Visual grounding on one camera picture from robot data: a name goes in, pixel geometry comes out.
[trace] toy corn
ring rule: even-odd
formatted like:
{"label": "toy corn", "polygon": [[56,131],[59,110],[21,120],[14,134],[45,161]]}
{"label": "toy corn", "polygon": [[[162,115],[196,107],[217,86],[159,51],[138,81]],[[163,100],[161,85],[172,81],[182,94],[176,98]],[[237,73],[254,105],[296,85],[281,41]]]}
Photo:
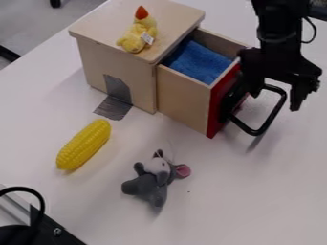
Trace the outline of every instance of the toy corn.
{"label": "toy corn", "polygon": [[56,157],[59,169],[74,170],[81,167],[108,141],[111,126],[106,120],[95,120],[67,143]]}
{"label": "toy corn", "polygon": [[135,13],[133,26],[116,44],[129,53],[138,53],[148,42],[145,41],[144,34],[147,38],[155,38],[157,36],[157,22],[143,6],[139,6]]}

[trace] black handle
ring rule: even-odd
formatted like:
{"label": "black handle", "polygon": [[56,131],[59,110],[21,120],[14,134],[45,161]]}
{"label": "black handle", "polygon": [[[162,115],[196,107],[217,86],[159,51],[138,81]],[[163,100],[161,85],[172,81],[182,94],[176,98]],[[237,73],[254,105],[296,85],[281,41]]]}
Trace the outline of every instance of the black handle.
{"label": "black handle", "polygon": [[236,116],[234,116],[233,114],[229,114],[229,119],[235,123],[237,126],[239,126],[243,131],[245,131],[246,133],[252,135],[252,136],[259,136],[262,135],[263,133],[265,133],[267,131],[267,129],[270,127],[270,125],[272,124],[273,120],[275,119],[275,117],[277,116],[277,114],[279,113],[280,109],[283,107],[286,99],[287,99],[287,93],[276,86],[272,86],[269,84],[265,84],[264,87],[262,89],[266,89],[272,92],[275,92],[277,94],[280,95],[280,100],[278,102],[278,104],[274,107],[272,113],[269,115],[269,117],[265,120],[265,122],[262,124],[262,126],[255,130],[250,128],[249,126],[247,126],[245,123],[243,123],[241,120],[239,120]]}
{"label": "black handle", "polygon": [[35,236],[39,225],[41,224],[43,217],[44,217],[44,212],[45,212],[45,202],[40,193],[38,193],[36,190],[30,189],[30,188],[25,188],[25,187],[13,187],[13,188],[6,188],[0,190],[0,197],[3,195],[6,195],[11,192],[16,192],[16,191],[21,191],[21,192],[27,192],[29,194],[32,194],[37,197],[39,203],[40,203],[40,211],[38,212],[38,216],[36,219],[33,221],[31,226],[29,227],[29,232],[27,234],[27,240]]}

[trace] blue cloth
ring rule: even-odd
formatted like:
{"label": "blue cloth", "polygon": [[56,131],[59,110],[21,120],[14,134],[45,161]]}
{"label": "blue cloth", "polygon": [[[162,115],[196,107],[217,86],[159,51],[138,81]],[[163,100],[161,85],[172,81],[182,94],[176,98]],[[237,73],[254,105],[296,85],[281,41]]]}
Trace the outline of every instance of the blue cloth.
{"label": "blue cloth", "polygon": [[226,57],[217,54],[201,44],[183,41],[163,65],[210,85],[231,64]]}

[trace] gray mouse toy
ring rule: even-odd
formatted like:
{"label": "gray mouse toy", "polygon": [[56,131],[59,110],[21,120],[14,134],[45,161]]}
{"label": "gray mouse toy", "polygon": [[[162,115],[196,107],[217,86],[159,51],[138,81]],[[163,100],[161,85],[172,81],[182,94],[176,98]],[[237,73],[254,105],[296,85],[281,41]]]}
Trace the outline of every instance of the gray mouse toy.
{"label": "gray mouse toy", "polygon": [[164,158],[164,152],[157,150],[148,163],[134,164],[138,177],[122,183],[121,190],[128,195],[135,195],[150,203],[152,207],[162,208],[167,199],[168,185],[176,178],[190,175],[187,165],[175,166]]}

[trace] yellow corn cob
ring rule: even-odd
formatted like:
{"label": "yellow corn cob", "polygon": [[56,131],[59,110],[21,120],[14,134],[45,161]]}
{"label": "yellow corn cob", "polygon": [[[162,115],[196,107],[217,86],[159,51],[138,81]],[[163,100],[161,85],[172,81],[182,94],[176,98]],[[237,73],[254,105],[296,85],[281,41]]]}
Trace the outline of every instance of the yellow corn cob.
{"label": "yellow corn cob", "polygon": [[56,166],[73,170],[81,167],[108,141],[111,126],[106,120],[95,120],[74,136],[59,151]]}

